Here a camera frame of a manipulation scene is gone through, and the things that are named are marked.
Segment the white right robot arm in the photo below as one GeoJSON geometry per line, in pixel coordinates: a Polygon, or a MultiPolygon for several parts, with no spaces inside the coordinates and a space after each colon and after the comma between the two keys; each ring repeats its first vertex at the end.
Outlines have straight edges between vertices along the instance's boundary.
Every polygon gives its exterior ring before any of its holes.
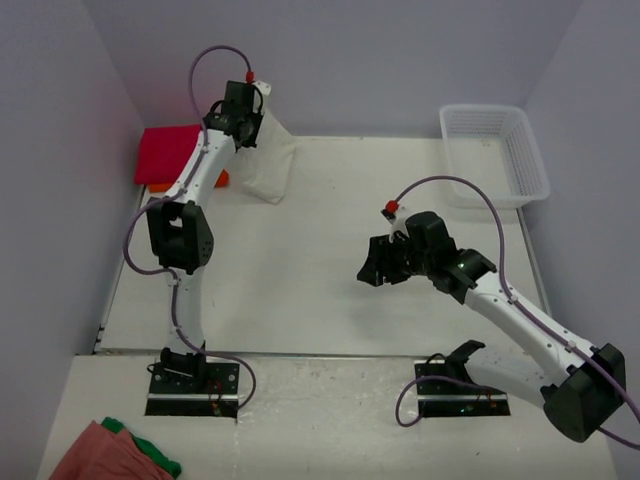
{"type": "Polygon", "coordinates": [[[432,211],[382,210],[389,233],[369,241],[359,281],[373,287],[412,277],[480,314],[528,355],[515,359],[469,340],[448,355],[446,380],[456,392],[499,390],[541,408],[574,442],[585,442],[623,405],[626,366],[612,344],[595,346],[565,329],[502,281],[497,267],[474,249],[461,249],[432,211]]]}

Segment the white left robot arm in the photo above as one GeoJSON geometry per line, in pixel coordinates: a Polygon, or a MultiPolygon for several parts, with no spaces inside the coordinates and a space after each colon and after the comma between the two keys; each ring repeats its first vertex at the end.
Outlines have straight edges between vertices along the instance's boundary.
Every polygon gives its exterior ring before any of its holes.
{"type": "Polygon", "coordinates": [[[263,116],[264,97],[254,74],[229,81],[224,98],[201,120],[194,150],[167,197],[146,213],[152,253],[170,276],[170,333],[159,366],[187,393],[198,392],[208,379],[201,285],[214,236],[205,209],[238,150],[256,145],[263,116]]]}

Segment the white t shirt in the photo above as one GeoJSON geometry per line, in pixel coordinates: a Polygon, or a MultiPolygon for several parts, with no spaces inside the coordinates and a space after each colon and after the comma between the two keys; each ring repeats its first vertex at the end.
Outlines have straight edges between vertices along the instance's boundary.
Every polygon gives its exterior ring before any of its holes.
{"type": "Polygon", "coordinates": [[[296,140],[267,109],[256,144],[254,148],[239,151],[241,188],[245,193],[277,205],[286,194],[296,140]]]}

